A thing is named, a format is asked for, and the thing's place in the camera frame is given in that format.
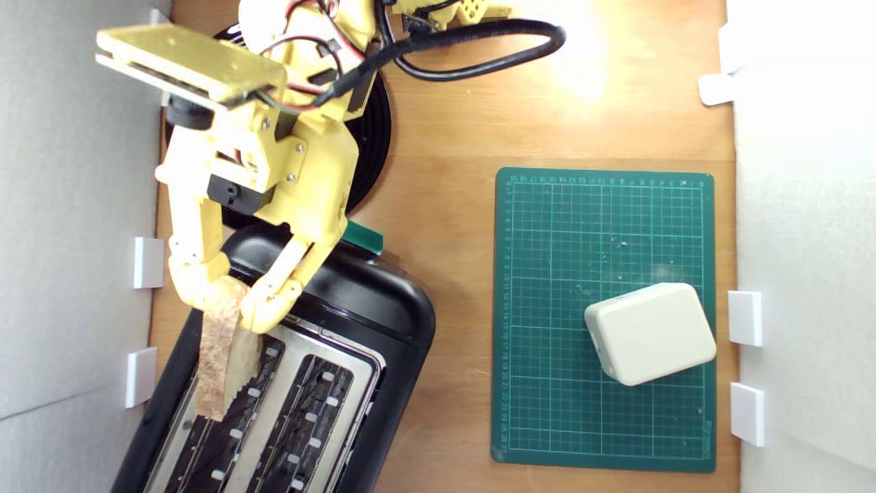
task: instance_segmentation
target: white plastic block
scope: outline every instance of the white plastic block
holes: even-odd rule
[[[764,345],[763,312],[759,292],[728,292],[727,311],[730,313],[731,342],[756,347]]]
[[[165,243],[163,239],[134,240],[134,289],[164,286]]]
[[[584,320],[603,370],[624,385],[715,358],[715,338],[689,284],[663,282],[593,304]]]
[[[749,32],[738,29],[735,23],[728,22],[717,30],[718,56],[721,59],[721,73],[731,75],[748,64],[751,58]]]
[[[145,402],[155,390],[158,351],[147,347],[128,354],[128,375],[124,392],[124,407],[132,408]]]
[[[733,78],[727,74],[700,75],[700,101],[706,106],[729,103],[735,97]]]
[[[764,446],[764,392],[739,382],[730,384],[730,432]]]

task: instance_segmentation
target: grid lines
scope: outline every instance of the grid lines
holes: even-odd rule
[[[687,282],[714,327],[707,175],[505,168],[497,177],[493,456],[714,468],[714,362],[626,387],[583,322],[595,302]]]

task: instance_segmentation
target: white clip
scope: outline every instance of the white clip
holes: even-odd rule
[[[706,106],[729,103],[736,96],[732,75],[748,64],[749,44],[735,24],[728,22],[717,30],[717,46],[721,59],[721,73],[701,75],[700,101]]]
[[[730,432],[756,447],[764,446],[763,390],[730,384]]]

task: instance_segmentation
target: white box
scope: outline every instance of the white box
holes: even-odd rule
[[[730,341],[762,347],[763,310],[761,296],[756,291],[729,291],[727,311],[730,318]]]
[[[715,358],[715,338],[689,284],[663,282],[592,304],[584,321],[603,370],[624,385]]]
[[[164,286],[165,241],[158,238],[134,239],[134,289]]]
[[[143,403],[155,391],[158,348],[147,347],[128,354],[128,375],[124,392],[124,407],[130,409]]]
[[[730,432],[764,446],[764,391],[739,382],[730,384]]]

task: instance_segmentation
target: yellow metal plate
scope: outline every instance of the yellow metal plate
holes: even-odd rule
[[[154,80],[160,79],[218,103],[286,84],[282,64],[177,25],[103,30],[97,33],[97,45],[112,55],[109,63],[101,61],[104,65],[152,85],[161,86]]]

